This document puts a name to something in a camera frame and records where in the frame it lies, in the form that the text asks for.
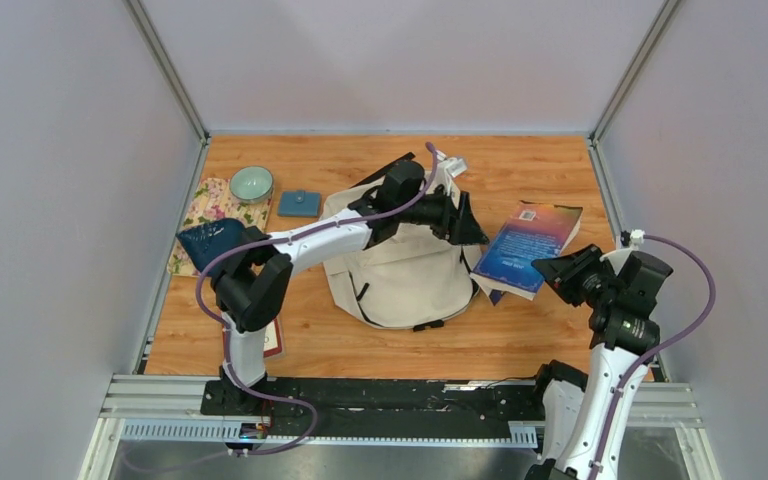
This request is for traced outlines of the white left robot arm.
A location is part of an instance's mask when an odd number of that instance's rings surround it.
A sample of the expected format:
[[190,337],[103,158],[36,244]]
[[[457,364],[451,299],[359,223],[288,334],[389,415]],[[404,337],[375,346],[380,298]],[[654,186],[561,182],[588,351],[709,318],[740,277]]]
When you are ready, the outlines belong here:
[[223,326],[226,399],[240,414],[264,405],[266,329],[296,274],[323,266],[336,305],[377,329],[439,328],[478,294],[470,273],[488,238],[446,172],[407,155],[333,207],[295,230],[250,227],[204,269]]

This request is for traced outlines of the blue cover book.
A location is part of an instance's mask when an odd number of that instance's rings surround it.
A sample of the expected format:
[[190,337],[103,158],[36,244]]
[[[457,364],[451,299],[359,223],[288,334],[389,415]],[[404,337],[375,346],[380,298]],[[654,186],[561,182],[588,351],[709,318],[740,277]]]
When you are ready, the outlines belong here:
[[532,300],[544,277],[534,260],[561,255],[577,235],[581,207],[520,201],[490,241],[470,276],[497,305],[507,293]]

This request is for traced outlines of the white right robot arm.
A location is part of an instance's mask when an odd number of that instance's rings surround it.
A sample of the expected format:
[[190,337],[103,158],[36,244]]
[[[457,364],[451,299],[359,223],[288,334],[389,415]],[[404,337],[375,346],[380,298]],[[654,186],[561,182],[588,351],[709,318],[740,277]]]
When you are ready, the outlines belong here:
[[529,479],[615,479],[635,394],[649,372],[647,352],[660,343],[651,320],[673,269],[635,248],[608,254],[589,245],[532,263],[565,303],[591,308],[590,371],[553,360],[530,391],[545,418],[541,459]]

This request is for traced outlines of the red bordered book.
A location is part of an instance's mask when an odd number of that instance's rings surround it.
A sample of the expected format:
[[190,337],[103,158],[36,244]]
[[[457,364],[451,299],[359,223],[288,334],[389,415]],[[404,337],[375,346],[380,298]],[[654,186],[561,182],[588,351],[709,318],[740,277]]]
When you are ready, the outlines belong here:
[[266,326],[264,331],[264,358],[280,357],[284,353],[283,329],[280,318],[276,317]]

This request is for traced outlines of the beige canvas backpack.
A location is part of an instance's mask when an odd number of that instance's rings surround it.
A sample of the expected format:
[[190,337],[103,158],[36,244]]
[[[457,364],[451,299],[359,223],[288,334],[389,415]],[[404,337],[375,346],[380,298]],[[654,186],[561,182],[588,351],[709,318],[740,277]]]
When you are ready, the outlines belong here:
[[[433,175],[426,195],[438,188],[444,191]],[[451,245],[427,226],[401,223],[400,214],[381,220],[372,247],[324,262],[330,293],[336,306],[374,328],[438,328],[478,294],[470,273],[484,245]]]

